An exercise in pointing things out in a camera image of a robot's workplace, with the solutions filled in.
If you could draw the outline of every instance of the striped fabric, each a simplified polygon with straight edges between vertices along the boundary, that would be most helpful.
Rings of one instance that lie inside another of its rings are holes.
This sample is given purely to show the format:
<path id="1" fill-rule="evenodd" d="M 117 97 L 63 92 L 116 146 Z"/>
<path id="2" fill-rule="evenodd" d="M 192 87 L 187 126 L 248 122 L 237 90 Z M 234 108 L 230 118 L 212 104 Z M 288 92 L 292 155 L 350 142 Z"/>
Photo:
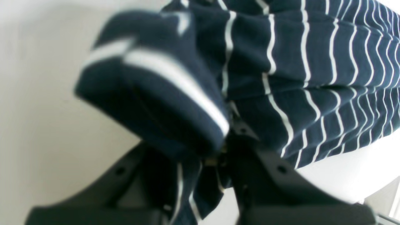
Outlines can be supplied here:
<path id="1" fill-rule="evenodd" d="M 392 134 L 399 23 L 375 0 L 172 0 L 113 17 L 76 92 L 179 162 L 171 224 L 196 224 L 229 179 L 185 162 L 220 153 L 231 110 L 294 168 Z"/>

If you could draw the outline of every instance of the white surface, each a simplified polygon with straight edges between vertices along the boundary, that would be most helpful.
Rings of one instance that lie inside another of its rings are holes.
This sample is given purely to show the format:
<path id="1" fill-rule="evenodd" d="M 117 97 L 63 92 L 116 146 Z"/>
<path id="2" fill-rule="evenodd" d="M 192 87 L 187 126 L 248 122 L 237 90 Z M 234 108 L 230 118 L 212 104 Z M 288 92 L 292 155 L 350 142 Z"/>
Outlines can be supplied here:
<path id="1" fill-rule="evenodd" d="M 22 225 L 33 205 L 82 189 L 138 141 L 72 89 L 113 10 L 159 9 L 166 1 L 77 2 L 0 0 L 0 225 Z M 299 171 L 355 202 L 399 175 L 399 135 Z M 203 225 L 234 223 L 237 207 L 233 191 L 227 192 Z"/>

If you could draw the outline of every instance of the navy blue fabric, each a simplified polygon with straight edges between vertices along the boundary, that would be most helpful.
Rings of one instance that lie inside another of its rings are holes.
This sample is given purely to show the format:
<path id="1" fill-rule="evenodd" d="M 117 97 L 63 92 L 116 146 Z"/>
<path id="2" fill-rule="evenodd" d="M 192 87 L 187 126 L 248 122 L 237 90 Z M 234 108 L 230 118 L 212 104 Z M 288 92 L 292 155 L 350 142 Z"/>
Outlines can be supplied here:
<path id="1" fill-rule="evenodd" d="M 182 166 L 173 219 L 196 224 L 229 178 L 184 162 L 220 154 L 231 110 L 294 168 L 392 134 L 399 23 L 375 0 L 173 0 L 114 16 L 76 93 Z"/>

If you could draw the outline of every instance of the screw hole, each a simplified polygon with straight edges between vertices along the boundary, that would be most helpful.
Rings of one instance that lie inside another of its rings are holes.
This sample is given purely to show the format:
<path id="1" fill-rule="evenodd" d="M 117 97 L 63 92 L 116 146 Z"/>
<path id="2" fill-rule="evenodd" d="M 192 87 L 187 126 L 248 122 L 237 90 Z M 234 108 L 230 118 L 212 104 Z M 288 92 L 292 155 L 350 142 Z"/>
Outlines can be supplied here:
<path id="1" fill-rule="evenodd" d="M 281 173 L 283 173 L 283 174 L 287 173 L 286 168 L 283 167 L 283 166 L 278 166 L 278 171 L 281 172 Z"/>
<path id="2" fill-rule="evenodd" d="M 116 171 L 115 171 L 115 174 L 117 175 L 117 176 L 121 176 L 122 174 L 124 174 L 125 173 L 125 168 L 123 168 L 123 167 L 120 167 L 120 168 L 118 168 Z"/>

